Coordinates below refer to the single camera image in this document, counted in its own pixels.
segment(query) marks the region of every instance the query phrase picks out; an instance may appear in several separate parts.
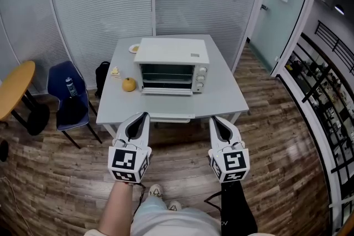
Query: shoe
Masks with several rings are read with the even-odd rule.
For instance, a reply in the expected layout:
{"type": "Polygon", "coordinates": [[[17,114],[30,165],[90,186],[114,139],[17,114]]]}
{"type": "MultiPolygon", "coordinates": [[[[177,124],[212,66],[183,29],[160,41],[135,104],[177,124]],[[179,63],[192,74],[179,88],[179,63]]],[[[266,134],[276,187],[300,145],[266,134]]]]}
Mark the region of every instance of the shoe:
{"type": "Polygon", "coordinates": [[[162,198],[164,195],[164,190],[159,184],[154,184],[149,189],[149,196],[155,196],[158,198],[162,198]]]}
{"type": "Polygon", "coordinates": [[[170,204],[168,205],[167,209],[169,211],[180,211],[182,209],[182,205],[178,201],[171,201],[170,204]]]}

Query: vertical blind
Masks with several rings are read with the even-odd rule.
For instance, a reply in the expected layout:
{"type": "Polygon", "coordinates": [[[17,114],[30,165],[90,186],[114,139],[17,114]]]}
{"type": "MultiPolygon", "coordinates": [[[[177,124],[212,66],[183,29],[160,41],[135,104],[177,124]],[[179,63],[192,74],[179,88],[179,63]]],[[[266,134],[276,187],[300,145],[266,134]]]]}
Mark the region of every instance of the vertical blind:
{"type": "Polygon", "coordinates": [[[67,48],[89,88],[119,38],[152,35],[151,0],[53,0],[67,48]]]}
{"type": "MultiPolygon", "coordinates": [[[[33,85],[39,92],[45,91],[49,68],[68,60],[49,0],[0,0],[0,15],[16,57],[20,62],[35,62],[33,85]]],[[[0,36],[3,42],[5,34],[0,33],[0,36]]],[[[9,46],[2,45],[1,48],[8,49],[9,46]]]]}
{"type": "Polygon", "coordinates": [[[157,35],[210,34],[231,68],[254,0],[155,0],[157,35]]]}

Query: toaster oven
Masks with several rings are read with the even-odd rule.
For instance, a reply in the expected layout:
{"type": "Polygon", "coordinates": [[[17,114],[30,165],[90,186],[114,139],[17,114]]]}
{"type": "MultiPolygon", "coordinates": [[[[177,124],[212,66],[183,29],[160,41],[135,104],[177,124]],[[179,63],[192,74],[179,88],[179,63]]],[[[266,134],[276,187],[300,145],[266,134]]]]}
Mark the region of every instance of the toaster oven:
{"type": "Polygon", "coordinates": [[[142,93],[192,95],[205,88],[209,57],[204,40],[143,38],[134,64],[142,93]]]}

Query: small plate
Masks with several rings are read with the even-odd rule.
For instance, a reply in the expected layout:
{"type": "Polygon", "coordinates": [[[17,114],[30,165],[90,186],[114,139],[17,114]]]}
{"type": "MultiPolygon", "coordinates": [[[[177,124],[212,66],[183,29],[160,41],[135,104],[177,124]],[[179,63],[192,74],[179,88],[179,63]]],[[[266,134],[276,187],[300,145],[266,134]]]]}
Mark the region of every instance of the small plate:
{"type": "Polygon", "coordinates": [[[129,52],[131,53],[137,53],[139,49],[140,44],[133,44],[129,47],[129,52]]]}

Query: ceiling light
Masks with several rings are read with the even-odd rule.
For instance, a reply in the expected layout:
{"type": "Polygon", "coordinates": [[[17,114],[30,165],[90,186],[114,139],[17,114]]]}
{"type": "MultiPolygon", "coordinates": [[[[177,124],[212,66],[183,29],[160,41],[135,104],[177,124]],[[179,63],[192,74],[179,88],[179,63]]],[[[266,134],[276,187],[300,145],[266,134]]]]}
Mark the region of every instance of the ceiling light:
{"type": "Polygon", "coordinates": [[[344,15],[344,10],[343,7],[341,7],[339,4],[335,5],[334,8],[336,8],[336,10],[341,13],[342,15],[344,15]]]}

